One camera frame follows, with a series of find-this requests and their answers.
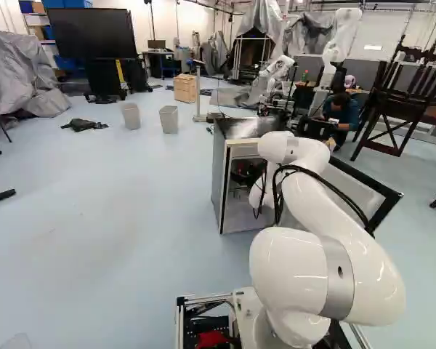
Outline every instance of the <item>wooden box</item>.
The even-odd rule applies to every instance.
[[[174,99],[193,103],[197,98],[195,76],[180,74],[174,78]]]
[[[45,36],[44,36],[44,32],[42,31],[42,27],[29,27],[29,34],[37,36],[37,38],[40,41],[45,40]]]
[[[34,13],[45,13],[44,5],[41,2],[33,2],[32,10]]]

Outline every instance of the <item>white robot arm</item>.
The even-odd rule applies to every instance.
[[[280,56],[275,62],[259,72],[259,76],[268,78],[267,92],[271,93],[277,81],[285,78],[289,68],[294,64],[294,60],[285,55]]]
[[[262,200],[268,206],[274,206],[271,181],[277,164],[320,174],[330,156],[323,143],[290,132],[265,134],[258,150],[268,161]],[[251,190],[255,209],[262,181]],[[307,231],[267,228],[251,245],[253,285],[274,333],[287,345],[309,348],[323,338],[330,318],[372,326],[396,321],[405,310],[405,287],[387,253],[315,178],[297,172],[280,185],[288,210]]]
[[[331,62],[343,62],[349,54],[350,46],[357,32],[357,28],[362,17],[359,9],[338,9],[334,15],[336,33],[328,41],[323,50],[322,58],[325,68],[320,80],[322,88],[329,88],[333,80],[336,68]]]

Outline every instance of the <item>large screen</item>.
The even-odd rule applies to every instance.
[[[47,9],[60,56],[93,60],[135,58],[126,9]]]

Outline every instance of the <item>person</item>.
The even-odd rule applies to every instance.
[[[339,120],[332,137],[336,141],[334,151],[338,151],[344,144],[349,131],[356,131],[358,128],[358,116],[360,106],[352,99],[347,92],[337,93],[326,99],[323,104],[323,118]]]

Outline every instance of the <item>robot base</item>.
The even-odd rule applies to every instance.
[[[220,305],[230,306],[229,316],[200,319],[206,311]],[[203,331],[221,330],[225,335],[240,340],[239,345],[229,344],[238,349],[292,349],[276,337],[261,312],[262,304],[253,287],[237,289],[233,293],[208,297],[178,297],[176,310],[176,349],[196,348],[198,336]],[[356,325],[349,325],[360,348],[371,349],[368,341]],[[193,333],[192,328],[201,329]],[[313,349],[352,349],[338,321],[331,320],[328,334]]]

